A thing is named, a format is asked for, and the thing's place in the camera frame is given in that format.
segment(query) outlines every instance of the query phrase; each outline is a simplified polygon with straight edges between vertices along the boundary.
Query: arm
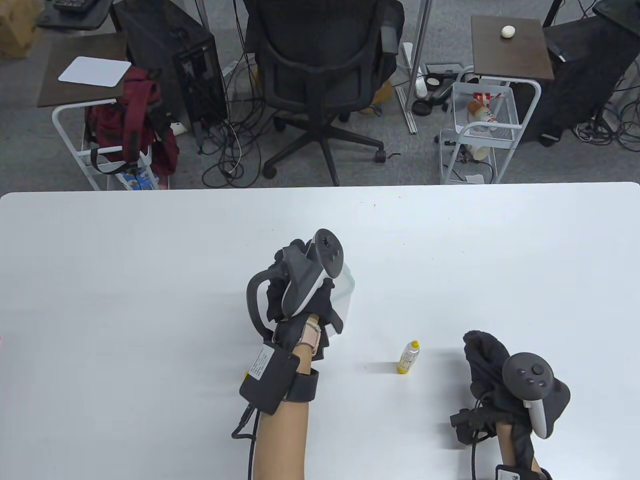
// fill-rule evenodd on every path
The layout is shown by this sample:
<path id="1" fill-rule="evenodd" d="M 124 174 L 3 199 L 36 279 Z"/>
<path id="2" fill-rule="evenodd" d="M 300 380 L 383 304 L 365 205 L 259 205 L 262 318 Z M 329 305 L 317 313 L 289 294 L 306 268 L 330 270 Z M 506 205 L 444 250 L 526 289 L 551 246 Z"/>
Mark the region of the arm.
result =
<path id="1" fill-rule="evenodd" d="M 317 322 L 318 316 L 311 315 Z M 311 373 L 311 347 L 298 345 L 298 372 Z M 274 415 L 261 415 L 255 444 L 254 480 L 304 480 L 308 403 L 282 402 Z"/>
<path id="2" fill-rule="evenodd" d="M 498 443 L 500 444 L 500 455 L 502 455 L 502 463 L 509 467 L 516 465 L 516 455 L 513 450 L 513 442 L 511 441 L 511 429 L 513 427 L 506 423 L 497 423 L 495 425 L 496 432 L 498 434 Z M 536 458 L 534 457 L 531 462 L 531 470 L 537 473 L 542 473 Z"/>

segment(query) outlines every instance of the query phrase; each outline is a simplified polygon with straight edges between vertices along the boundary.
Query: box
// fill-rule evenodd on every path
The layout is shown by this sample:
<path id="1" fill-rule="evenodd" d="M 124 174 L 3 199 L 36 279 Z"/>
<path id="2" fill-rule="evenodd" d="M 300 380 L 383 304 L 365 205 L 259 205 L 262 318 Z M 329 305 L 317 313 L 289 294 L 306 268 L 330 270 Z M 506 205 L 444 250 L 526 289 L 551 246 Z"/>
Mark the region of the box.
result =
<path id="1" fill-rule="evenodd" d="M 40 30 L 42 0 L 0 0 L 0 55 L 25 58 Z"/>

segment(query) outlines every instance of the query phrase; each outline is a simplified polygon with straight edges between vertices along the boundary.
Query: vr controller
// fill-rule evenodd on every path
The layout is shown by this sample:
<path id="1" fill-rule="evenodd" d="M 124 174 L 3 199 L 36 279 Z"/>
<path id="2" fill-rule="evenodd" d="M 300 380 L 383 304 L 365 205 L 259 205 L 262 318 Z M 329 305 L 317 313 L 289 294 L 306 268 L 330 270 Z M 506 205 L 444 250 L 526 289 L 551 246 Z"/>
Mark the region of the vr controller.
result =
<path id="1" fill-rule="evenodd" d="M 261 283 L 280 278 L 287 288 L 282 296 L 285 317 L 298 315 L 309 303 L 326 278 L 337 278 L 344 265 L 344 252 L 337 237 L 325 228 L 316 232 L 309 241 L 307 252 L 295 245 L 282 249 L 283 261 L 279 265 L 253 276 L 246 288 L 246 303 L 253 326 L 265 341 L 273 338 L 273 331 L 260 318 L 257 293 Z"/>
<path id="2" fill-rule="evenodd" d="M 551 366 L 539 355 L 534 353 L 517 353 L 511 355 L 502 367 L 502 381 L 509 393 L 521 400 L 529 412 L 531 427 L 540 438 L 549 438 L 554 430 L 554 422 L 560 416 L 569 402 L 569 389 L 554 377 Z M 550 394 L 555 390 L 562 392 L 566 398 L 555 398 L 555 405 L 551 405 Z M 456 429 L 458 440 L 471 445 L 476 438 L 474 433 L 482 431 L 490 436 L 495 435 L 494 425 L 498 422 L 510 423 L 511 413 L 496 412 L 485 408 L 472 410 L 462 409 L 451 415 L 451 426 Z"/>
<path id="3" fill-rule="evenodd" d="M 547 421 L 545 398 L 554 388 L 551 366 L 535 353 L 516 353 L 507 358 L 502 367 L 502 380 L 514 397 L 522 400 L 529 410 L 531 427 L 540 438 L 549 438 L 554 430 Z"/>

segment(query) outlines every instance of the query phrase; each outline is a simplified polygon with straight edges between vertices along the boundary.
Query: bag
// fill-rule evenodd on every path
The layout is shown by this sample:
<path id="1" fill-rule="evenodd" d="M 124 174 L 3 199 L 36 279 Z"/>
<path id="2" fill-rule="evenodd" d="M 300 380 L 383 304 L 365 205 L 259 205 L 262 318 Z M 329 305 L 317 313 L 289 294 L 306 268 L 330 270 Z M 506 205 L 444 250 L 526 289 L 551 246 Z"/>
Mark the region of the bag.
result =
<path id="1" fill-rule="evenodd" d="M 98 172 L 116 175 L 130 170 L 138 164 L 140 152 L 146 155 L 150 146 L 151 170 L 156 175 L 175 173 L 180 150 L 162 107 L 160 86 L 149 78 L 146 70 L 129 68 L 124 75 L 122 96 L 114 104 L 89 107 L 85 120 L 88 139 L 99 148 L 122 145 L 121 152 L 103 154 L 110 162 L 125 162 L 111 172 L 98 168 L 98 148 L 92 149 L 91 165 Z"/>

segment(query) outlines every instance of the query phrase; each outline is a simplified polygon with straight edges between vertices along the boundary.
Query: small bottle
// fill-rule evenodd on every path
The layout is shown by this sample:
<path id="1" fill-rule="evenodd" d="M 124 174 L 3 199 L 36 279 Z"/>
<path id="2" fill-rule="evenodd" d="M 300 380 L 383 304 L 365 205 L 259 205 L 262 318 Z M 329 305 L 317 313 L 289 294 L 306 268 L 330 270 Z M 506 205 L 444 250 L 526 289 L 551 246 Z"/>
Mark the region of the small bottle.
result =
<path id="1" fill-rule="evenodd" d="M 413 342 L 407 343 L 406 347 L 404 347 L 404 351 L 402 352 L 402 356 L 400 357 L 400 361 L 398 362 L 398 373 L 405 374 L 409 371 L 415 359 L 418 357 L 420 353 L 420 344 L 417 340 Z"/>
<path id="2" fill-rule="evenodd" d="M 482 105 L 479 101 L 473 100 L 468 106 L 467 110 L 474 116 L 478 122 L 489 122 L 491 124 L 497 123 L 498 119 L 494 117 L 491 110 Z M 495 132 L 498 127 L 490 127 L 489 130 Z"/>

